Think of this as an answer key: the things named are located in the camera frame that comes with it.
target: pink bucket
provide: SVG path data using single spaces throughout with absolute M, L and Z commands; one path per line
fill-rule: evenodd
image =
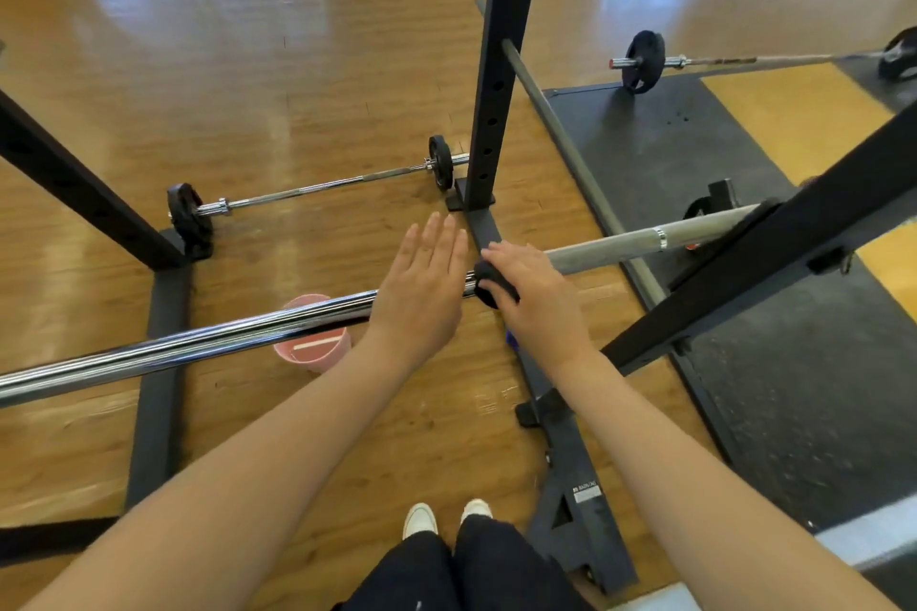
M 316 302 L 325 302 L 327 299 L 330 299 L 328 295 L 318 293 L 299 295 L 287 302 L 283 308 L 313 305 Z M 334 367 L 350 350 L 350 333 L 346 328 L 321 331 L 299 339 L 274 343 L 274 350 L 287 362 L 304 365 L 313 372 L 323 373 Z

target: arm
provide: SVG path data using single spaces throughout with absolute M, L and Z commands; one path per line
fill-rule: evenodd
M 532 247 L 481 255 L 520 294 L 493 283 L 506 324 L 586 420 L 653 534 L 708 611 L 895 608 L 875 587 L 627 385 L 589 339 L 576 291 Z
M 327 477 L 459 324 L 467 236 L 413 225 L 341 362 L 131 510 L 26 608 L 242 608 Z

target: white shoe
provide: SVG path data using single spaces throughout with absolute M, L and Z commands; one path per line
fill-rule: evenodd
M 493 512 L 490 512 L 490 505 L 481 500 L 479 497 L 476 497 L 474 500 L 465 505 L 465 509 L 461 513 L 461 519 L 458 521 L 459 526 L 465 522 L 465 517 L 468 515 L 481 515 L 493 519 Z
M 417 503 L 408 510 L 405 528 L 402 529 L 402 539 L 417 534 L 419 531 L 432 531 L 439 534 L 437 518 L 427 503 Z

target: black pants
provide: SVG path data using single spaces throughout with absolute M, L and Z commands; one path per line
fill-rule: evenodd
M 432 531 L 408 536 L 370 573 L 343 611 L 592 611 L 555 560 L 512 524 L 468 516 L 456 550 Z

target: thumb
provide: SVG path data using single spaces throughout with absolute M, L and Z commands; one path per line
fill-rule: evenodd
M 514 299 L 512 299 L 512 295 L 503 289 L 502 285 L 492 280 L 478 281 L 478 285 L 493 295 L 493 301 L 497 303 L 497 306 L 500 308 L 500 312 L 502 312 L 504 315 L 507 312 L 510 314 L 515 312 L 518 304 Z

